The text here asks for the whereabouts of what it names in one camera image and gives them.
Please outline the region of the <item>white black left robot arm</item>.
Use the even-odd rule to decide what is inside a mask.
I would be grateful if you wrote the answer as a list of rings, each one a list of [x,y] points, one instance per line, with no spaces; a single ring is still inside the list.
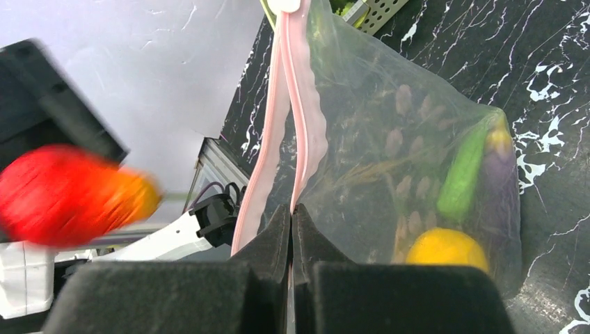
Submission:
[[[48,143],[70,143],[120,163],[127,151],[95,117],[35,40],[1,48],[1,166]],[[92,247],[119,244],[108,260],[178,260],[230,240],[214,202],[162,228],[115,232]],[[1,235],[1,318],[47,311],[54,299],[55,255]]]

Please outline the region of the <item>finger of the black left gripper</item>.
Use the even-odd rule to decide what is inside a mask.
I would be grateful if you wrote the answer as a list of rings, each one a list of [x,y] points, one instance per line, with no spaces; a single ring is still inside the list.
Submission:
[[[1,167],[52,143],[73,144],[117,163],[127,156],[37,40],[2,47]]]

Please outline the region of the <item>green leafy vegetable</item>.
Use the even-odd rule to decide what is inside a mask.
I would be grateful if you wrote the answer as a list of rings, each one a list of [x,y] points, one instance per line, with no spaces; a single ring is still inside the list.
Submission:
[[[454,225],[461,225],[471,209],[487,133],[487,126],[480,124],[462,138],[440,189],[437,210]]]

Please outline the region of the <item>purple eggplant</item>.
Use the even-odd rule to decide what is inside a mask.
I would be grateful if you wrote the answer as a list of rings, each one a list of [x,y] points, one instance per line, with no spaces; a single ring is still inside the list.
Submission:
[[[495,237],[520,237],[518,168],[506,125],[492,128],[485,141],[481,165],[483,227]]]

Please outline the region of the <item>yellow lemon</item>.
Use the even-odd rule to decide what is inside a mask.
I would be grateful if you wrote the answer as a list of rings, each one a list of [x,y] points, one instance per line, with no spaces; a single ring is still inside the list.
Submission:
[[[466,233],[447,228],[422,233],[410,247],[405,263],[467,266],[490,273],[483,248]]]

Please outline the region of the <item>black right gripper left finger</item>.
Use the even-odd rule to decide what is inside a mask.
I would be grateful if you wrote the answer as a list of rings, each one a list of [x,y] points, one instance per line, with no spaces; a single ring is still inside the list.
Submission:
[[[44,333],[285,333],[291,214],[225,262],[95,262],[69,278]]]

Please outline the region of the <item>red pepper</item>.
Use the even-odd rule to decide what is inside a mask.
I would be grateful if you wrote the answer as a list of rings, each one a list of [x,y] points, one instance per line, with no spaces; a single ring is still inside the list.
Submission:
[[[73,145],[29,151],[1,171],[1,230],[50,248],[82,246],[150,218],[156,182]]]

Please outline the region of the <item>clear zip top bag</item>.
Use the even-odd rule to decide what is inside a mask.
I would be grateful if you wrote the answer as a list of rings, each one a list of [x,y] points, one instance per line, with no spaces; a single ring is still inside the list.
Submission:
[[[516,295],[521,240],[484,229],[481,167],[461,225],[436,207],[462,138],[480,124],[488,133],[509,130],[503,110],[469,100],[346,23],[328,1],[268,7],[275,25],[262,144],[232,252],[257,236],[276,206],[302,204],[356,262],[402,264],[427,230],[466,233],[483,248],[501,295]]]

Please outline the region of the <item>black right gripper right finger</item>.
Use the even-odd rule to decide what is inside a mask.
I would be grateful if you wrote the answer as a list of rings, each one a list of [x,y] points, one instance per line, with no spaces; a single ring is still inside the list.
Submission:
[[[457,266],[356,264],[292,214],[297,333],[512,333],[491,279]]]

